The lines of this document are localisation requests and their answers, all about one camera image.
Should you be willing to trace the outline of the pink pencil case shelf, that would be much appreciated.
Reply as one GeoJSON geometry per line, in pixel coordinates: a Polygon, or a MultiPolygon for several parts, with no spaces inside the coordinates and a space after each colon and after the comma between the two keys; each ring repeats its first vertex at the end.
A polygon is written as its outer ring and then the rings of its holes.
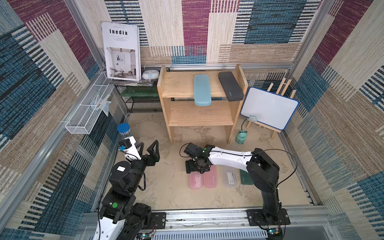
{"type": "Polygon", "coordinates": [[[207,189],[214,189],[217,187],[217,166],[212,165],[210,170],[202,174],[203,176],[203,185],[207,189]]]}
{"type": "Polygon", "coordinates": [[[189,187],[193,190],[200,189],[202,187],[202,174],[200,174],[199,172],[190,173],[189,187]]]}

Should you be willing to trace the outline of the translucent white pencil case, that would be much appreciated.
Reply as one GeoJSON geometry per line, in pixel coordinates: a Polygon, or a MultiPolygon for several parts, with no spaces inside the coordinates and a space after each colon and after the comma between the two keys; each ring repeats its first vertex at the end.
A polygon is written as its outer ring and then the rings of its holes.
{"type": "Polygon", "coordinates": [[[226,188],[234,188],[237,186],[236,169],[228,166],[222,166],[223,185],[226,188]]]}

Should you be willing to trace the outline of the dark green pencil case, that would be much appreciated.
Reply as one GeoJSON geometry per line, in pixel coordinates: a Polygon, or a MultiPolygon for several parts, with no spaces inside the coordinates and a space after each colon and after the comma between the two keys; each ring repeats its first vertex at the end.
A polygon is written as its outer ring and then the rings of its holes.
{"type": "Polygon", "coordinates": [[[253,181],[250,177],[250,174],[243,171],[243,170],[240,170],[240,179],[241,179],[241,184],[242,185],[253,185],[253,181]]]}

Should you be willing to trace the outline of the light blue pencil case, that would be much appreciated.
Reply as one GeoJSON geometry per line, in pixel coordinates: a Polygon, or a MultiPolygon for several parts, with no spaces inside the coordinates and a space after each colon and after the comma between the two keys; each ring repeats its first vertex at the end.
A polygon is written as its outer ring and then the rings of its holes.
{"type": "Polygon", "coordinates": [[[212,103],[211,85],[208,75],[194,76],[194,101],[196,106],[207,107],[212,103]]]}

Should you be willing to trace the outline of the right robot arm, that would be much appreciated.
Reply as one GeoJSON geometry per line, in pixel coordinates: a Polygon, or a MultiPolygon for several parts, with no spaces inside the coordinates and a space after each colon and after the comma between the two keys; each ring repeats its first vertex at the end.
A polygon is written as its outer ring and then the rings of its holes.
{"type": "Polygon", "coordinates": [[[280,167],[266,151],[254,149],[252,152],[237,152],[221,149],[213,145],[201,148],[193,143],[186,144],[184,153],[186,172],[204,174],[211,166],[227,166],[247,172],[253,185],[261,191],[263,207],[260,210],[247,210],[250,226],[280,226],[291,223],[287,210],[279,200],[278,185],[280,167]]]}

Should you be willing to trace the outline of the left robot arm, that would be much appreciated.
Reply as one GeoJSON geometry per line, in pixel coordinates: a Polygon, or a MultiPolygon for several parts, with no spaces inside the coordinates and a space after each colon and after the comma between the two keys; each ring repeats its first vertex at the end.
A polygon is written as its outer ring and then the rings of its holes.
{"type": "Polygon", "coordinates": [[[95,240],[144,240],[153,237],[157,229],[152,208],[136,201],[137,190],[144,191],[140,182],[146,181],[145,170],[160,160],[159,142],[155,140],[143,154],[143,143],[133,137],[120,141],[118,151],[125,161],[116,163],[111,170],[110,190],[102,200],[98,213],[95,240]]]}

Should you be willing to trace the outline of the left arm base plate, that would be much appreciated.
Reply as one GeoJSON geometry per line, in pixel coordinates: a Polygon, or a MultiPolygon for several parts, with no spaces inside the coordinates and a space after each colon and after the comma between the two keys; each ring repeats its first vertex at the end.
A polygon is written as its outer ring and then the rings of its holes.
{"type": "Polygon", "coordinates": [[[166,212],[152,212],[151,221],[148,226],[145,227],[145,230],[163,230],[166,227],[167,223],[167,213],[166,212]]]}

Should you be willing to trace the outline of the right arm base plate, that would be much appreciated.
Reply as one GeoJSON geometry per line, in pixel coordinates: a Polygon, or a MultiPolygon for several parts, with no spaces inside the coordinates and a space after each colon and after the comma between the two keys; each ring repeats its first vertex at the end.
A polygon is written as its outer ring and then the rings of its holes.
{"type": "Polygon", "coordinates": [[[276,216],[265,213],[262,209],[246,210],[250,226],[290,225],[291,221],[286,209],[279,209],[276,216]]]}

